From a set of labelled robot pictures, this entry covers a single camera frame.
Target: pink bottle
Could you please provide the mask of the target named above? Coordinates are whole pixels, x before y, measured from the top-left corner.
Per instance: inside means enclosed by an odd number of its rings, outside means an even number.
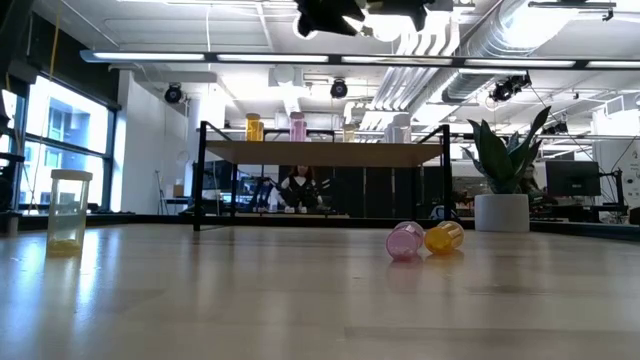
[[[307,123],[304,121],[304,114],[301,112],[291,113],[291,141],[304,142],[307,139]]]
[[[424,241],[424,230],[414,222],[398,224],[387,237],[387,252],[393,260],[411,261]]]

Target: person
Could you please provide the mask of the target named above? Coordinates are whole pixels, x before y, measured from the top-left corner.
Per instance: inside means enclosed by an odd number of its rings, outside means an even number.
[[[316,182],[313,180],[313,169],[306,165],[294,166],[286,179],[280,184],[282,191],[278,201],[285,207],[286,213],[295,212],[295,208],[306,214],[308,208],[322,204]]]
[[[557,204],[558,201],[551,196],[547,195],[544,191],[540,190],[538,182],[534,175],[536,167],[533,164],[529,164],[527,170],[525,170],[522,179],[520,179],[520,191],[523,194],[529,195],[529,203],[551,203]]]

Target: potted plant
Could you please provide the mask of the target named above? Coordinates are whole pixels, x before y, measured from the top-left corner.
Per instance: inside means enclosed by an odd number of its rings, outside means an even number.
[[[475,197],[475,225],[478,231],[528,232],[529,197],[520,192],[520,180],[527,167],[538,155],[541,141],[533,143],[538,130],[547,121],[551,108],[542,110],[531,124],[531,130],[523,142],[516,132],[505,143],[494,134],[489,124],[469,120],[473,126],[473,140],[478,158],[463,149],[473,160],[476,169],[484,175],[493,194]]]

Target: green leaves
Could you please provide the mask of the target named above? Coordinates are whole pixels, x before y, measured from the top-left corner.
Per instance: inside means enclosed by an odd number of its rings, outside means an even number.
[[[519,135],[516,133],[509,139],[505,147],[500,138],[491,131],[489,124],[482,121],[481,124],[469,120],[473,127],[473,138],[478,149],[478,160],[473,160],[476,169],[484,175],[496,194],[513,194],[518,189],[518,183],[522,179],[527,167],[536,159],[541,141],[530,146],[536,132],[545,124],[550,107],[541,111],[531,124],[531,131],[526,139],[519,143]],[[473,159],[473,154],[463,148],[463,151]]]

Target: white planter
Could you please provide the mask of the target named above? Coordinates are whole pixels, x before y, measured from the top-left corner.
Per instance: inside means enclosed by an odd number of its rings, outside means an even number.
[[[529,197],[525,194],[478,195],[475,222],[477,231],[529,232]]]

